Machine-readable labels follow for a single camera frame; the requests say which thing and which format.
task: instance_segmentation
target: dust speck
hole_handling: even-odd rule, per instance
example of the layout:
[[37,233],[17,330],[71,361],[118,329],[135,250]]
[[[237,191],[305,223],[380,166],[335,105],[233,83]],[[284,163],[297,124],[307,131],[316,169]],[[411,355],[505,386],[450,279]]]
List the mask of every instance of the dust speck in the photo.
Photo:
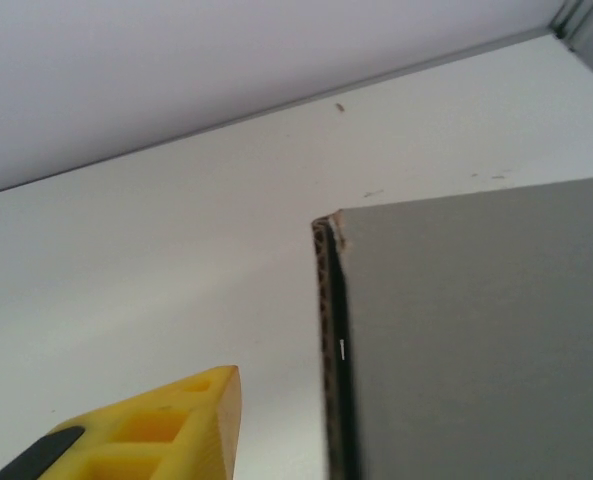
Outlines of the dust speck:
[[383,193],[385,190],[380,189],[380,190],[376,190],[375,192],[366,192],[365,195],[363,195],[363,198],[369,198],[369,197],[373,197],[375,195],[380,195],[381,193]]

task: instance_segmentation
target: cardboard edge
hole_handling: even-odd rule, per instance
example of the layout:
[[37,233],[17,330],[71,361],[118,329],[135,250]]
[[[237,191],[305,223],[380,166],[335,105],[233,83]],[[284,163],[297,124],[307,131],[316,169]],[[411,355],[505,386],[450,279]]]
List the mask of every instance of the cardboard edge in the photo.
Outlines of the cardboard edge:
[[360,478],[358,436],[354,415],[351,342],[345,276],[341,255],[345,242],[338,239],[338,212],[312,223],[316,267],[322,374],[325,395],[328,478]]

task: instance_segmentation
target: corrugated cardboard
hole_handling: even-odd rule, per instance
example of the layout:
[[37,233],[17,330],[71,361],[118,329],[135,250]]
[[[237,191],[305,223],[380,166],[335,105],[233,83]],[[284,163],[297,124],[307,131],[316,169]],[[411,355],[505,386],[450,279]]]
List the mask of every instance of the corrugated cardboard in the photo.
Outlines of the corrugated cardboard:
[[593,179],[314,238],[330,478],[593,478]]

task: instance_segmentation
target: torn cardboard corner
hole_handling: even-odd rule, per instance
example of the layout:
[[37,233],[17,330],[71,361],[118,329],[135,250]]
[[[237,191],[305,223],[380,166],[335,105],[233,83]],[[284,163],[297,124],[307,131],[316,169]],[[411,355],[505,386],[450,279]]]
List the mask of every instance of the torn cardboard corner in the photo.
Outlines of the torn cardboard corner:
[[313,230],[330,478],[593,478],[593,179]]

